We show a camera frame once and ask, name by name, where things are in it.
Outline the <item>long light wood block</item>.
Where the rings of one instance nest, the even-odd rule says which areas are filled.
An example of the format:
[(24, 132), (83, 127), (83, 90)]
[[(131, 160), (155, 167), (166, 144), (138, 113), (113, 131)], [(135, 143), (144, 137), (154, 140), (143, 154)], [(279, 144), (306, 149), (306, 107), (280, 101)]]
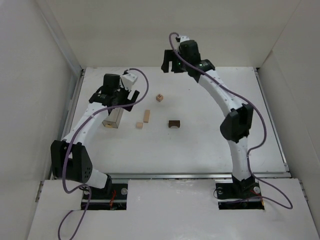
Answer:
[(150, 111), (149, 109), (146, 109), (146, 110), (144, 111), (144, 115), (143, 115), (143, 122), (144, 122), (144, 123), (148, 123), (148, 122), (149, 122), (149, 120), (150, 120), (150, 113), (151, 113), (151, 111)]

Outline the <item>clear plastic box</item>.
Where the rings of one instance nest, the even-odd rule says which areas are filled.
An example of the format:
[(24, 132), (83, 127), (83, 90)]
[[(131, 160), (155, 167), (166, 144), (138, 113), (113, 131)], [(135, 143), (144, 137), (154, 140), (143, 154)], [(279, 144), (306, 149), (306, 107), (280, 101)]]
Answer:
[(108, 117), (102, 122), (103, 126), (105, 127), (105, 125), (110, 124), (114, 129), (118, 129), (123, 112), (124, 112), (123, 108), (113, 109), (108, 115)]

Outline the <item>light wood cube block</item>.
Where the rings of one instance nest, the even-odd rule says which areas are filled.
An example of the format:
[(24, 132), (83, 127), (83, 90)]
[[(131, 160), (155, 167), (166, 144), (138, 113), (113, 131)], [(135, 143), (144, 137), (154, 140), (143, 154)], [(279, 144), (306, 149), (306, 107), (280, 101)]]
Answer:
[(137, 122), (136, 125), (135, 125), (135, 127), (136, 127), (137, 129), (142, 129), (142, 128), (143, 128), (143, 123), (142, 123), (142, 122)]

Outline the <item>dark brown arch block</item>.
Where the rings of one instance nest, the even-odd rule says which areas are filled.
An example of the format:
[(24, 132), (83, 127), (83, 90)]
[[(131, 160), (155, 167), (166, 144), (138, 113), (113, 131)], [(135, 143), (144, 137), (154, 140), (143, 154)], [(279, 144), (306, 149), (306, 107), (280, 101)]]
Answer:
[(169, 120), (168, 121), (168, 127), (169, 128), (180, 128), (181, 127), (181, 121), (180, 120)]

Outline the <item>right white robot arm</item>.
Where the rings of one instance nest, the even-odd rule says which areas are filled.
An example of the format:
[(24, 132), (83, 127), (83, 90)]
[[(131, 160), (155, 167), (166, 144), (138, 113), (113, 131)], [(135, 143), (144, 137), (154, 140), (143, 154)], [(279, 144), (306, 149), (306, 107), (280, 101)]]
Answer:
[(253, 190), (259, 185), (252, 176), (247, 161), (248, 136), (254, 113), (253, 106), (227, 91), (227, 87), (219, 78), (215, 66), (208, 59), (201, 58), (198, 45), (194, 40), (181, 42), (178, 51), (166, 49), (161, 70), (164, 73), (186, 72), (211, 95), (224, 115), (219, 129), (229, 145), (232, 160), (232, 181), (216, 183), (218, 199), (253, 197)]

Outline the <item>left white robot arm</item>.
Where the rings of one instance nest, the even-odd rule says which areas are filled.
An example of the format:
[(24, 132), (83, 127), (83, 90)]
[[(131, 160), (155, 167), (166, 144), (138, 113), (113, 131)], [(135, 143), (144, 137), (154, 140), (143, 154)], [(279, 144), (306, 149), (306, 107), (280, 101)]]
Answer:
[(96, 170), (86, 149), (103, 121), (113, 110), (132, 110), (139, 91), (131, 94), (138, 76), (125, 71), (122, 75), (106, 73), (103, 84), (88, 100), (87, 108), (76, 126), (62, 140), (50, 146), (52, 174), (58, 179), (85, 184), (104, 194), (112, 190), (112, 178)]

